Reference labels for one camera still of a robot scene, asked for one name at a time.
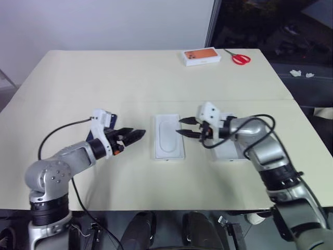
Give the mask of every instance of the white wall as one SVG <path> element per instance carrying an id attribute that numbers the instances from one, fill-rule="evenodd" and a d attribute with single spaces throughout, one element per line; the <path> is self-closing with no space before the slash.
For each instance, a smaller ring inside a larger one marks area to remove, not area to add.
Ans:
<path id="1" fill-rule="evenodd" d="M 322 24 L 333 28 L 333 1 L 332 0 L 319 0 L 309 7 L 302 10 L 302 12 Z"/>
<path id="2" fill-rule="evenodd" d="M 51 49 L 204 47 L 214 0 L 3 0 L 0 69 L 21 84 Z"/>

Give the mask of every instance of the scissors handle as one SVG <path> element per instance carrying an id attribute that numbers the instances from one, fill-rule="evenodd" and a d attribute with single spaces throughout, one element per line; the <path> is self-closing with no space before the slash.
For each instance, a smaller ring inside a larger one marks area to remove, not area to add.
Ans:
<path id="1" fill-rule="evenodd" d="M 233 61 L 234 63 L 238 64 L 238 65 L 244 65 L 247 64 L 251 61 L 251 58 L 245 55 L 233 55 Z"/>

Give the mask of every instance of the beige tabletop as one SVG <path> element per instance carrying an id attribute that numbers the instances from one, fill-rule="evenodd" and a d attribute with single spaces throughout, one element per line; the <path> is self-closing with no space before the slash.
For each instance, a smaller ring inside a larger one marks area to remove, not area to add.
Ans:
<path id="1" fill-rule="evenodd" d="M 333 160 L 261 52 L 237 66 L 229 55 L 214 65 L 184 67 L 177 51 L 49 52 L 0 113 L 0 208 L 29 209 L 24 172 L 36 160 L 44 136 L 94 108 L 117 114 L 116 128 L 146 135 L 109 160 L 75 176 L 91 210 L 262 209 L 271 206 L 249 161 L 213 162 L 210 152 L 184 138 L 185 159 L 152 159 L 152 117 L 193 116 L 203 101 L 238 117 L 272 115 L 294 166 L 323 206 L 332 206 Z M 89 123 L 65 128 L 46 142 L 42 157 L 82 141 Z M 70 208 L 81 210 L 72 186 Z"/>

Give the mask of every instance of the red scissors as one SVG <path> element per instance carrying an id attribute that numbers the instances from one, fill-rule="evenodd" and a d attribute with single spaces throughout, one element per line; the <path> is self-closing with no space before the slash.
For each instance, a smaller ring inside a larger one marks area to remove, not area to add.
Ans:
<path id="1" fill-rule="evenodd" d="M 230 51 L 227 51 L 229 54 L 231 54 L 231 57 L 234 61 L 235 64 L 238 65 L 245 65 L 247 63 L 249 63 L 251 61 L 251 58 L 245 55 L 239 55 L 239 54 L 234 54 L 231 53 Z"/>

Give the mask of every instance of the orange phone image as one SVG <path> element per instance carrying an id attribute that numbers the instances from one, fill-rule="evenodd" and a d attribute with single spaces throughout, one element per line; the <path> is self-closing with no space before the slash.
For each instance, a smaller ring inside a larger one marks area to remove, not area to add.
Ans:
<path id="1" fill-rule="evenodd" d="M 211 56 L 217 56 L 217 53 L 212 48 L 200 49 L 198 51 L 187 51 L 185 55 L 188 59 L 199 59 Z"/>

